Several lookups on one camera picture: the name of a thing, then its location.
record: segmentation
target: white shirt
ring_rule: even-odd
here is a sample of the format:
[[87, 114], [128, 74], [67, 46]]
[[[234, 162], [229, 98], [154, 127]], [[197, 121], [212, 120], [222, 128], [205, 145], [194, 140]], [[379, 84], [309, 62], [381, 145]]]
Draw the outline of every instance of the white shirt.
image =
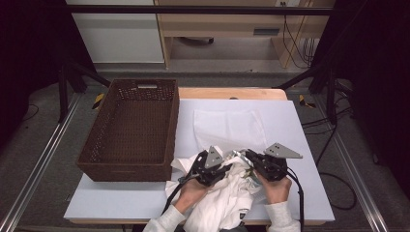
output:
[[[299, 232], [301, 225], [299, 221], [290, 216], [287, 201], [278, 204], [266, 205], [265, 209], [269, 215], [272, 225], [269, 227], [269, 232]], [[168, 210], [157, 219], [151, 219], [145, 226], [143, 232], [173, 232], [177, 225], [185, 220], [182, 215], [173, 205], [170, 205]]]

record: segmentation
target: white wall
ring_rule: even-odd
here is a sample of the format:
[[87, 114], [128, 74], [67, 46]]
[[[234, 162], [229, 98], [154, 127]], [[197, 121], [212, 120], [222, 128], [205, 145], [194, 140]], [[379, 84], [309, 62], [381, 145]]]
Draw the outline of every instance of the white wall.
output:
[[[69, 5], [154, 5], [152, 0], [67, 0]], [[163, 63], [154, 14], [73, 14], [94, 63]]]

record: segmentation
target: person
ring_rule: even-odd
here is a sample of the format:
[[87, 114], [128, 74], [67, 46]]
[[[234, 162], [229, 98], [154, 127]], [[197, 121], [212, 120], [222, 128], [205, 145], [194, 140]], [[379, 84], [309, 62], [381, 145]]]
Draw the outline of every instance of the person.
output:
[[[256, 173], [256, 176], [265, 189], [266, 199], [269, 203], [265, 205], [265, 209], [272, 223], [268, 231], [300, 231], [301, 226], [299, 221], [290, 216], [290, 211], [287, 206], [287, 198], [292, 182], [287, 177], [284, 177], [280, 181], [268, 182], [262, 175]], [[143, 232], [175, 231], [178, 224], [186, 219], [184, 213], [195, 203], [199, 202], [208, 190], [209, 188], [199, 184], [195, 179], [189, 180], [181, 188], [180, 196], [175, 204], [170, 205], [161, 217], [151, 219], [145, 226]]]

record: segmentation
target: white table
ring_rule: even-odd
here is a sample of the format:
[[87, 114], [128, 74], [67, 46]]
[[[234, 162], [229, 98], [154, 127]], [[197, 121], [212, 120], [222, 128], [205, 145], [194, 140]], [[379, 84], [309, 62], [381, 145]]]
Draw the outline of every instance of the white table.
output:
[[[335, 220], [306, 137], [292, 101], [272, 100], [186, 100], [181, 99], [176, 131], [175, 157], [198, 153], [192, 129], [192, 115], [201, 110], [258, 110], [268, 144], [279, 142], [304, 156], [289, 159], [305, 192], [306, 224]], [[173, 173], [173, 179], [181, 175]], [[166, 202], [165, 183], [95, 183], [83, 175], [64, 215], [73, 223], [145, 223], [158, 218]], [[289, 206], [299, 218], [297, 185], [292, 185]], [[245, 217], [246, 224], [268, 224], [263, 202], [254, 203]]]

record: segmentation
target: human hand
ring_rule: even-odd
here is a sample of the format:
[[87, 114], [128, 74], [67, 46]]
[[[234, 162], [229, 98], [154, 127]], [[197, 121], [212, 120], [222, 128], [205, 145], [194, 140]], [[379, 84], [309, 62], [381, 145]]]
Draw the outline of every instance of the human hand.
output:
[[183, 214], [187, 209], [202, 199], [210, 187], [199, 184], [196, 179], [187, 181], [181, 188], [180, 197], [175, 203], [175, 208]]
[[260, 180], [265, 189], [266, 199], [269, 204], [287, 201], [290, 187], [292, 186], [292, 181], [289, 180], [289, 178], [283, 177], [280, 181], [269, 182], [261, 174], [256, 172], [256, 170], [255, 173], [257, 179]]

